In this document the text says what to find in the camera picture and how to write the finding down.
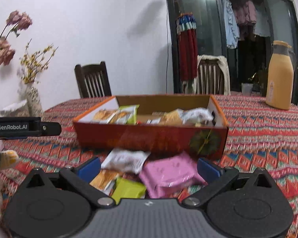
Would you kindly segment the white cracker snack packet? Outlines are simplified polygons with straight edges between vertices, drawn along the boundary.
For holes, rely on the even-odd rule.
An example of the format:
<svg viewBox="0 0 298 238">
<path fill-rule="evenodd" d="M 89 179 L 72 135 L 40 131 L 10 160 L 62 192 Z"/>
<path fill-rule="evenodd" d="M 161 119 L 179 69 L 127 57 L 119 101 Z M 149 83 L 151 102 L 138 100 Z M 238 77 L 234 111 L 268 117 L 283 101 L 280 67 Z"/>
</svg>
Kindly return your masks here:
<svg viewBox="0 0 298 238">
<path fill-rule="evenodd" d="M 92 122 L 99 124 L 109 124 L 118 110 L 99 110 L 92 118 Z"/>
</svg>

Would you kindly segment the light blue hanging shirt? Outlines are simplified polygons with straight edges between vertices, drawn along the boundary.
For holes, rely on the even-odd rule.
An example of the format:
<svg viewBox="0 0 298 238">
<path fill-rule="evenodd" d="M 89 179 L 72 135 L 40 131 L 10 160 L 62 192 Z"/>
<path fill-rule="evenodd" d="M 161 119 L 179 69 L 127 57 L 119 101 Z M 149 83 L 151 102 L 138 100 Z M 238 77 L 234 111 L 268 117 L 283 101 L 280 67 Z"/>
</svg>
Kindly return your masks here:
<svg viewBox="0 0 298 238">
<path fill-rule="evenodd" d="M 236 49 L 240 38 L 240 29 L 237 26 L 235 14 L 230 0 L 222 0 L 225 39 L 228 49 Z"/>
</svg>

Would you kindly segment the pink snack packet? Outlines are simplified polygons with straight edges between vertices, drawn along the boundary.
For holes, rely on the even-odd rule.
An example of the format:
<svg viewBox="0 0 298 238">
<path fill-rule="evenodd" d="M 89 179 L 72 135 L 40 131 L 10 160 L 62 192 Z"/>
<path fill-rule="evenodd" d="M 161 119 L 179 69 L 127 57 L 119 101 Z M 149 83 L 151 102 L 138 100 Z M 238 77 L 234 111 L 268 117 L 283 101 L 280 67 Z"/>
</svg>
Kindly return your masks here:
<svg viewBox="0 0 298 238">
<path fill-rule="evenodd" d="M 148 162 L 139 174 L 148 195 L 165 198 L 195 184 L 206 184 L 197 172 L 197 163 L 186 153 Z"/>
</svg>

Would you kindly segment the floral ceramic vase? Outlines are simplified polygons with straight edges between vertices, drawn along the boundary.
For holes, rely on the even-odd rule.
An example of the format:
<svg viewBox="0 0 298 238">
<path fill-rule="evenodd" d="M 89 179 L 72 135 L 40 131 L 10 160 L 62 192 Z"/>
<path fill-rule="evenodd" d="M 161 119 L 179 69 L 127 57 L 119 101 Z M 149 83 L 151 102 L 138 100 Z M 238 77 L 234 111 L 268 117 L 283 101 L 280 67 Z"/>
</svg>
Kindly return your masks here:
<svg viewBox="0 0 298 238">
<path fill-rule="evenodd" d="M 26 84 L 25 95 L 30 115 L 32 117 L 42 117 L 43 109 L 40 101 L 39 92 L 33 83 Z"/>
</svg>

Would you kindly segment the red hanging garment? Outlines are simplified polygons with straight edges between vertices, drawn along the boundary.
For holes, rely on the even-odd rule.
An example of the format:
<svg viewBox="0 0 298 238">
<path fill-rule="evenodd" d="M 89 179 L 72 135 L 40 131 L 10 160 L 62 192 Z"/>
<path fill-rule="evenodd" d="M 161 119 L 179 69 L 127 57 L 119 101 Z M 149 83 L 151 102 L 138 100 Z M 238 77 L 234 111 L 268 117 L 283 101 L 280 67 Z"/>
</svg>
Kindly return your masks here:
<svg viewBox="0 0 298 238">
<path fill-rule="evenodd" d="M 196 20 L 192 13 L 182 13 L 176 20 L 178 38 L 180 81 L 192 81 L 197 77 Z"/>
</svg>

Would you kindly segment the yellow thermos jug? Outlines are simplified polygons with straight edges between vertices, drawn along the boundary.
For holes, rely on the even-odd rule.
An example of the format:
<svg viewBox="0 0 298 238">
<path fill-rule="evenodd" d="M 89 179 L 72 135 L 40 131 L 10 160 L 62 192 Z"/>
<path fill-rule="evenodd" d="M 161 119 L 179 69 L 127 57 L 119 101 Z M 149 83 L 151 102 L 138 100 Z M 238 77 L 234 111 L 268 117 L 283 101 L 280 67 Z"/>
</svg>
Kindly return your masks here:
<svg viewBox="0 0 298 238">
<path fill-rule="evenodd" d="M 268 85 L 266 104 L 280 110 L 291 107 L 294 71 L 289 56 L 289 45 L 284 41 L 275 40 L 273 53 L 268 67 Z"/>
</svg>

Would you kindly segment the orange cracker packet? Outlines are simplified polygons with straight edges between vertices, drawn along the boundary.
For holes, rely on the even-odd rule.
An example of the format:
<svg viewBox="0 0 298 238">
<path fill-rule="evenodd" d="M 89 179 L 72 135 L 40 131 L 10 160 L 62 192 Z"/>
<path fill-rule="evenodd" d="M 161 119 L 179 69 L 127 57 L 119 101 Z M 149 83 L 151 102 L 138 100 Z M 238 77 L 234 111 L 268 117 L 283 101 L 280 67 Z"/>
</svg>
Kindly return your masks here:
<svg viewBox="0 0 298 238">
<path fill-rule="evenodd" d="M 102 169 L 89 184 L 106 195 L 109 195 L 116 183 L 116 179 L 121 175 L 122 173 L 118 171 Z"/>
</svg>

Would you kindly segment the patterned red tablecloth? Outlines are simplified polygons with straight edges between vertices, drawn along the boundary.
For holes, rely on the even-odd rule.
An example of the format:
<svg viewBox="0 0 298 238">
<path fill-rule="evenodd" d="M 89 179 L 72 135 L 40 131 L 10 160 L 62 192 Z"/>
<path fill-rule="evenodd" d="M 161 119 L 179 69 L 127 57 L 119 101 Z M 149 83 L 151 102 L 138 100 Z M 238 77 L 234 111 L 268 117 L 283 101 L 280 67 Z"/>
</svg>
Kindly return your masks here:
<svg viewBox="0 0 298 238">
<path fill-rule="evenodd" d="M 216 96 L 216 100 L 229 123 L 219 166 L 232 166 L 242 172 L 266 168 L 294 211 L 288 237 L 298 237 L 298 106 L 281 111 L 267 106 L 260 97 Z M 15 150 L 20 157 L 14 168 L 0 173 L 4 204 L 33 168 L 53 173 L 93 156 L 105 158 L 104 151 L 79 147 L 72 125 L 76 116 L 101 102 L 101 98 L 73 99 L 48 109 L 43 120 L 60 123 L 59 136 L 4 142 L 5 149 Z"/>
</svg>

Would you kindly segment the pink hanging clothes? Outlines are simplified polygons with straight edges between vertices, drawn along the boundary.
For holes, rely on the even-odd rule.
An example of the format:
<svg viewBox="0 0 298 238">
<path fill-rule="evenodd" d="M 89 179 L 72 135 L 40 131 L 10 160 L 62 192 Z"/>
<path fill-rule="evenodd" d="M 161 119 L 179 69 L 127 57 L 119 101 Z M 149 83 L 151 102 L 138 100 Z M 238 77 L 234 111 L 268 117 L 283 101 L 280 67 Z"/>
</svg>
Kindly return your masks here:
<svg viewBox="0 0 298 238">
<path fill-rule="evenodd" d="M 233 0 L 232 8 L 237 25 L 253 26 L 257 23 L 257 12 L 252 0 Z"/>
</svg>

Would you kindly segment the cake slice packet right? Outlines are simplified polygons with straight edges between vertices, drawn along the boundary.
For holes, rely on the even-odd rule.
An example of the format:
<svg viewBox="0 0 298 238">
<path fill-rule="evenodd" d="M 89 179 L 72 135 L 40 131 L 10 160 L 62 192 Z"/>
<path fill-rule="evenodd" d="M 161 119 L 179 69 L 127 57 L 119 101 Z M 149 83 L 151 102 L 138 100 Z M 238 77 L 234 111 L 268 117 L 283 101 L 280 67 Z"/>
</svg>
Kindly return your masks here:
<svg viewBox="0 0 298 238">
<path fill-rule="evenodd" d="M 146 121 L 146 124 L 151 125 L 168 125 L 168 126 L 178 126 L 183 124 L 182 120 L 182 109 L 176 109 L 171 112 L 164 113 L 153 113 L 152 115 L 158 116 L 155 119 L 149 119 Z"/>
</svg>

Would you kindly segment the green packet on table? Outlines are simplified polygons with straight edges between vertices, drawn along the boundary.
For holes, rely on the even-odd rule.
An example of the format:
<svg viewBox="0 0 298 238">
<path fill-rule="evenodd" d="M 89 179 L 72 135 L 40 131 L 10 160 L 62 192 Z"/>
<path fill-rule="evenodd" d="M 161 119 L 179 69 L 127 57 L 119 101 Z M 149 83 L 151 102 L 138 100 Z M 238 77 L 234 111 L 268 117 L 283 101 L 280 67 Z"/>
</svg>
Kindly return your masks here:
<svg viewBox="0 0 298 238">
<path fill-rule="evenodd" d="M 146 187 L 144 184 L 125 178 L 118 178 L 111 198 L 116 204 L 119 204 L 121 199 L 139 199 L 142 198 L 145 193 Z"/>
</svg>

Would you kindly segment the silver snack packet in box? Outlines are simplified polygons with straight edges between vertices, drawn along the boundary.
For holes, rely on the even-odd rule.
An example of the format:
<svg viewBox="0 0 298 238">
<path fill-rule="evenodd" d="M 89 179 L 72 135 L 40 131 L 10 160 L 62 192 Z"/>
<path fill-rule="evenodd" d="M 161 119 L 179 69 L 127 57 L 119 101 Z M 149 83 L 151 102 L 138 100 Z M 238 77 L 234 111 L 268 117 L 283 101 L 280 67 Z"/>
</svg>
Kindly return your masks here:
<svg viewBox="0 0 298 238">
<path fill-rule="evenodd" d="M 194 108 L 183 111 L 180 116 L 184 124 L 208 123 L 213 121 L 214 117 L 207 108 Z"/>
</svg>

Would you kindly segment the cake slice packet green top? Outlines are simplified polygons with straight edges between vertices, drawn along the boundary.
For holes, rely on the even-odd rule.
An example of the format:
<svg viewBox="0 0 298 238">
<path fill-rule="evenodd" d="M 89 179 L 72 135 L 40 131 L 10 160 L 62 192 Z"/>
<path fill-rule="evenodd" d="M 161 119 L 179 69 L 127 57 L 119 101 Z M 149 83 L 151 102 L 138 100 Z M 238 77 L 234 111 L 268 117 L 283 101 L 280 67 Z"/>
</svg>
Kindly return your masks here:
<svg viewBox="0 0 298 238">
<path fill-rule="evenodd" d="M 115 124 L 135 125 L 137 123 L 137 110 L 139 105 L 120 106 L 116 114 Z"/>
</svg>

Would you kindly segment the wooden chair with cloth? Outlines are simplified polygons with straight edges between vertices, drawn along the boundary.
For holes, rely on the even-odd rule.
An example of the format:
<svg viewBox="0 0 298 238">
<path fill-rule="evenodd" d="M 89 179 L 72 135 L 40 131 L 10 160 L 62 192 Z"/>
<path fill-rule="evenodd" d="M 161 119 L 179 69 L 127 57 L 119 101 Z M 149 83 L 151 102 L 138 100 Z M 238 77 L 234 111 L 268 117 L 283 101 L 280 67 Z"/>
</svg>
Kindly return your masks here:
<svg viewBox="0 0 298 238">
<path fill-rule="evenodd" d="M 203 95 L 231 95 L 230 74 L 226 57 L 197 56 L 196 93 Z"/>
</svg>

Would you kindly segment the yellow flower branches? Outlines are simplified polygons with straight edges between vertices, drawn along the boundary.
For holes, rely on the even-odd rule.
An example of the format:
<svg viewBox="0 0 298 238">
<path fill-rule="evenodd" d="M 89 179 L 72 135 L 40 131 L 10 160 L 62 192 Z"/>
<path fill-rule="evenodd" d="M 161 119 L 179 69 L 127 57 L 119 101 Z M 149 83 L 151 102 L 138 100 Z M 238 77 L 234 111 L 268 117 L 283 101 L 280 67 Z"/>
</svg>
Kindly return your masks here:
<svg viewBox="0 0 298 238">
<path fill-rule="evenodd" d="M 58 50 L 58 47 L 50 44 L 41 50 L 31 53 L 29 50 L 31 41 L 27 42 L 24 54 L 19 58 L 20 69 L 18 76 L 23 84 L 38 82 L 36 80 L 37 76 L 49 68 L 50 61 Z"/>
</svg>

